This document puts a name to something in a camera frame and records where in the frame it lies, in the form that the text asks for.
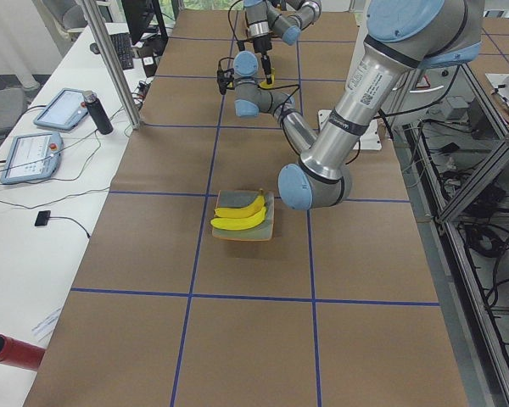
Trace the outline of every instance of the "label sticker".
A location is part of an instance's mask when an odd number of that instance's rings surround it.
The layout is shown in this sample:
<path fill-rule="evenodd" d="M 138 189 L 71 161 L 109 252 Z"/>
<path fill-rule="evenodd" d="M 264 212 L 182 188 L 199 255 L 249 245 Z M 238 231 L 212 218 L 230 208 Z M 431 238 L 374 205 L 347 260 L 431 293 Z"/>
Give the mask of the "label sticker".
<path fill-rule="evenodd" d="M 347 87 L 351 91 L 355 91 L 355 89 L 361 84 L 362 79 L 364 79 L 364 76 L 366 76 L 367 72 L 367 65 L 364 63 L 364 61 L 361 61 L 358 65 L 358 68 L 356 68 L 355 73 L 351 76 L 349 83 L 347 84 Z"/>
<path fill-rule="evenodd" d="M 371 107 L 373 104 L 377 103 L 389 87 L 391 81 L 391 75 L 377 72 L 371 80 L 371 83 L 365 86 L 365 91 L 358 95 L 360 103 L 365 104 L 367 107 Z"/>

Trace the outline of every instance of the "plate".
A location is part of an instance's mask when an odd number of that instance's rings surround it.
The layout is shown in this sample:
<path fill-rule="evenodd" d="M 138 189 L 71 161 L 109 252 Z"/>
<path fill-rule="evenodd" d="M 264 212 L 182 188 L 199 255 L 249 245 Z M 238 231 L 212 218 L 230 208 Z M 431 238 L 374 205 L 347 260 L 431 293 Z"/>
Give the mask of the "plate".
<path fill-rule="evenodd" d="M 258 194 L 258 191 L 219 191 L 217 208 L 242 208 L 253 202 Z M 244 231 L 225 231 L 213 227 L 212 235 L 219 239 L 239 240 L 242 242 L 264 242 L 270 240 L 273 235 L 273 215 L 275 212 L 273 192 L 264 191 L 264 199 L 266 201 L 266 217 L 258 226 L 245 229 Z"/>

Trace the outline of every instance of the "table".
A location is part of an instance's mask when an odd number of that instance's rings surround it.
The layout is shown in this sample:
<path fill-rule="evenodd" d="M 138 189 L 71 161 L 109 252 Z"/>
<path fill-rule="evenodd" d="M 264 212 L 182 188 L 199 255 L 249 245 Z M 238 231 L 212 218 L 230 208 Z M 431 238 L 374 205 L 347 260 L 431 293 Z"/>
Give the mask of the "table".
<path fill-rule="evenodd" d="M 268 243 L 211 236 L 219 190 L 276 192 L 295 161 L 271 117 L 240 120 L 218 94 L 227 25 L 181 12 L 25 406 L 467 405 L 390 140 L 351 165 L 346 203 L 278 199 Z M 274 42 L 314 127 L 356 34 L 324 14 Z"/>
<path fill-rule="evenodd" d="M 108 25 L 110 33 L 127 31 L 126 24 Z M 120 100 L 99 55 L 88 49 L 93 42 L 86 29 L 38 93 L 32 105 L 48 103 L 63 87 L 92 89 L 100 97 L 108 115 L 120 109 Z M 140 60 L 126 70 L 131 89 L 145 80 Z M 32 120 L 40 110 L 27 112 L 0 147 L 5 159 L 12 136 L 41 132 Z M 44 205 L 52 216 L 69 216 L 90 232 L 98 219 L 112 176 L 128 143 L 128 119 L 119 112 L 112 121 L 114 131 L 106 136 L 91 133 L 96 126 L 87 116 L 73 131 L 61 133 L 64 145 L 61 165 L 55 176 L 76 178 L 87 158 L 96 151 L 79 179 L 47 181 L 40 185 L 0 186 L 0 199 L 35 206 L 67 195 L 88 193 L 59 203 Z M 49 337 L 37 342 L 31 329 L 64 304 L 70 285 L 87 247 L 83 230 L 69 220 L 50 220 L 35 228 L 39 209 L 16 209 L 0 203 L 0 333 L 47 347 Z M 22 405 L 35 373 L 0 365 L 0 407 Z"/>

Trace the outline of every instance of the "yellow banana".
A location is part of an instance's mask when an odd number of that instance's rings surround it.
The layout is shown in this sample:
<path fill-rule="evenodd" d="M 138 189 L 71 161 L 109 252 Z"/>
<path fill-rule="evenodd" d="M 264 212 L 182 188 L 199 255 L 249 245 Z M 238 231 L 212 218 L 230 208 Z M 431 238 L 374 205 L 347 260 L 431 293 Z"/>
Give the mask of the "yellow banana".
<path fill-rule="evenodd" d="M 253 202 L 242 208 L 215 208 L 215 216 L 233 219 L 248 218 L 259 212 L 265 204 L 264 193 L 260 191 Z"/>
<path fill-rule="evenodd" d="M 226 231 L 244 231 L 258 226 L 266 218 L 266 206 L 247 218 L 213 218 L 211 225 Z"/>

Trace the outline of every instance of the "water bottle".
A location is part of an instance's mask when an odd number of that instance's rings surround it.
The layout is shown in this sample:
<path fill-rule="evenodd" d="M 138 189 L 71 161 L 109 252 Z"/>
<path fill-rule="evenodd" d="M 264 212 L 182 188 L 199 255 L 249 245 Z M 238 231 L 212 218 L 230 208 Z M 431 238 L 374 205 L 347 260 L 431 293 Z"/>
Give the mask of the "water bottle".
<path fill-rule="evenodd" d="M 105 110 L 103 110 L 102 103 L 96 96 L 96 93 L 93 91 L 84 91 L 83 100 L 88 113 L 91 115 L 92 120 L 94 120 L 94 124 L 96 124 L 98 131 L 102 134 L 109 134 L 112 132 L 113 126 L 111 125 L 111 121 L 109 120 L 108 115 L 106 115 Z"/>

